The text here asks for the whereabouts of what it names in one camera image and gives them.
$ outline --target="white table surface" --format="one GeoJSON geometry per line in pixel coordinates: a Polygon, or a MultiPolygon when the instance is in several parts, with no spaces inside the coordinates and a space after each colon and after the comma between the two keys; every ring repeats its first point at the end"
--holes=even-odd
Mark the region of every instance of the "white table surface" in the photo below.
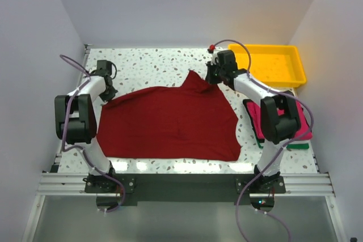
{"type": "MultiPolygon", "coordinates": [[[[194,70],[201,77],[206,75],[206,62],[210,54],[204,48],[172,49],[91,49],[86,64],[93,70],[97,60],[109,60],[117,66],[117,77],[113,86],[119,91],[117,97],[152,86],[180,86],[188,70],[194,70]]],[[[198,159],[121,159],[110,158],[118,173],[253,173],[254,165],[261,156],[256,144],[250,118],[242,100],[246,97],[227,86],[219,84],[238,116],[236,136],[241,145],[239,159],[235,162],[198,159]]],[[[99,121],[103,102],[97,99],[94,110],[99,121]]],[[[60,173],[88,173],[81,156],[74,150],[61,156],[60,173]]],[[[314,153],[308,150],[285,150],[281,173],[317,173],[314,153]]]]}

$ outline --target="yellow plastic tray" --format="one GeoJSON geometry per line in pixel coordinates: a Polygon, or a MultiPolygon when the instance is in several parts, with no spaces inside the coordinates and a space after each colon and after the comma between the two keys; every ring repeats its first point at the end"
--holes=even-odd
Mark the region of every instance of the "yellow plastic tray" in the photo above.
{"type": "MultiPolygon", "coordinates": [[[[299,52],[293,45],[246,45],[251,53],[251,74],[272,87],[298,87],[306,83],[299,52]]],[[[236,56],[238,69],[247,68],[248,55],[237,44],[228,49],[236,56]]]]}

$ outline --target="dark red fabric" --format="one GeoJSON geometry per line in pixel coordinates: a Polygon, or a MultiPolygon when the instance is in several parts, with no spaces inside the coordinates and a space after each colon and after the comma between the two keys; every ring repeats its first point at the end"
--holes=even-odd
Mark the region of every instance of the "dark red fabric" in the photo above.
{"type": "Polygon", "coordinates": [[[110,157],[234,161],[237,121],[218,86],[190,71],[180,87],[150,87],[103,106],[97,139],[110,157]]]}

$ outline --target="white wall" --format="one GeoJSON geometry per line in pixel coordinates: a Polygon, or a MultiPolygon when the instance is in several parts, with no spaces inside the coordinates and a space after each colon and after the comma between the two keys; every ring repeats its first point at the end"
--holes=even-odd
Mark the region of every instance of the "white wall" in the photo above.
{"type": "Polygon", "coordinates": [[[20,241],[42,170],[54,159],[54,97],[83,45],[60,0],[0,0],[0,240],[20,241]]]}
{"type": "Polygon", "coordinates": [[[363,0],[314,0],[291,44],[316,119],[314,151],[329,171],[349,237],[363,240],[363,0]]]}
{"type": "Polygon", "coordinates": [[[206,46],[287,44],[312,0],[62,0],[83,42],[206,46]]]}

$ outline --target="red cloth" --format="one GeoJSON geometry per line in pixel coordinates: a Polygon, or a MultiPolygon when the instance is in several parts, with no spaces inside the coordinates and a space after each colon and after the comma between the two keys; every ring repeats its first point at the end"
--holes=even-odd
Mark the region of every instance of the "red cloth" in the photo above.
{"type": "Polygon", "coordinates": [[[237,121],[218,86],[190,71],[181,87],[150,87],[104,105],[97,139],[110,157],[234,161],[237,121]]]}
{"type": "MultiPolygon", "coordinates": [[[[300,117],[300,122],[301,122],[301,128],[295,133],[295,137],[300,136],[301,134],[303,134],[304,132],[306,132],[309,128],[304,113],[302,111],[301,105],[299,102],[296,101],[296,106],[297,106],[297,111],[299,113],[299,117],[300,117]]],[[[260,107],[254,103],[253,101],[248,102],[247,103],[247,109],[248,112],[250,114],[250,116],[252,117],[253,120],[253,126],[255,127],[255,131],[256,131],[256,135],[257,138],[259,139],[265,139],[265,136],[262,133],[261,130],[261,110],[260,107]]],[[[277,114],[280,116],[282,114],[284,114],[284,110],[277,110],[277,114]]],[[[305,136],[303,136],[302,138],[299,139],[299,141],[302,140],[310,140],[313,137],[312,132],[307,133],[305,136]]]]}

